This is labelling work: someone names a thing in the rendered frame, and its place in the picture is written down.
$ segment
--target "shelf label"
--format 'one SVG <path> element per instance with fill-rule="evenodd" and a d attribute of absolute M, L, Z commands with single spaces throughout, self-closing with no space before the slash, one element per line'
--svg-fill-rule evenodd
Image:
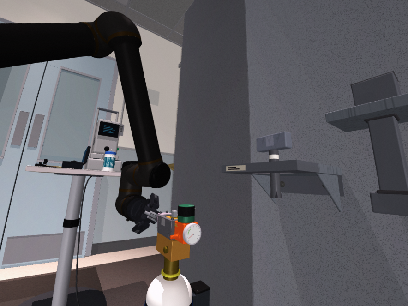
<path fill-rule="evenodd" d="M 227 172 L 231 171 L 245 171 L 245 165 L 227 166 Z"/>

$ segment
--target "beige wall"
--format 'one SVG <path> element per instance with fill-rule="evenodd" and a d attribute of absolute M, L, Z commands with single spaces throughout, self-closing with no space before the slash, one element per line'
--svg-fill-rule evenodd
<path fill-rule="evenodd" d="M 94 21 L 105 10 L 84 0 L 0 0 L 0 18 L 13 22 L 82 22 Z M 152 105 L 157 138 L 162 152 L 174 153 L 177 100 L 179 91 L 181 47 L 143 28 L 139 28 L 140 48 L 147 87 L 160 92 L 159 105 Z M 115 111 L 122 110 L 120 81 L 114 99 Z M 129 119 L 123 117 L 125 131 L 120 147 L 134 148 Z"/>

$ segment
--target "light blue door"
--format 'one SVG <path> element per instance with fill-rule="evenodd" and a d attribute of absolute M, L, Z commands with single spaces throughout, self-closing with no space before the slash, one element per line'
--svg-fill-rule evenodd
<path fill-rule="evenodd" d="M 1 233 L 7 218 L 0 250 L 2 268 L 57 260 L 72 177 L 26 172 L 25 168 L 44 158 L 51 165 L 81 161 L 96 108 L 109 108 L 113 103 L 115 65 L 113 59 L 91 57 L 30 65 L 0 160 Z M 105 116 L 100 112 L 99 118 Z M 95 178 L 91 178 L 81 225 L 81 241 L 85 242 L 94 187 Z M 80 255 L 85 245 L 81 244 Z"/>

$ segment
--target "robotic arm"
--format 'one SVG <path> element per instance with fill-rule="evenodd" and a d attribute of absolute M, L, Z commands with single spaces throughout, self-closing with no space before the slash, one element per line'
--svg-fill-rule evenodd
<path fill-rule="evenodd" d="M 109 11 L 92 23 L 1 24 L 0 68 L 30 63 L 92 56 L 103 58 L 113 51 L 138 161 L 124 162 L 116 210 L 134 221 L 141 233 L 155 223 L 158 196 L 142 197 L 142 187 L 161 188 L 170 180 L 163 163 L 150 108 L 135 24 L 121 13 Z"/>

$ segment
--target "gauge dial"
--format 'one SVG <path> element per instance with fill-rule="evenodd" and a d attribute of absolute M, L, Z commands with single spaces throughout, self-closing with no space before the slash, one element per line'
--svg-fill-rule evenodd
<path fill-rule="evenodd" d="M 196 223 L 189 223 L 183 230 L 183 239 L 189 245 L 195 245 L 201 238 L 201 228 Z"/>

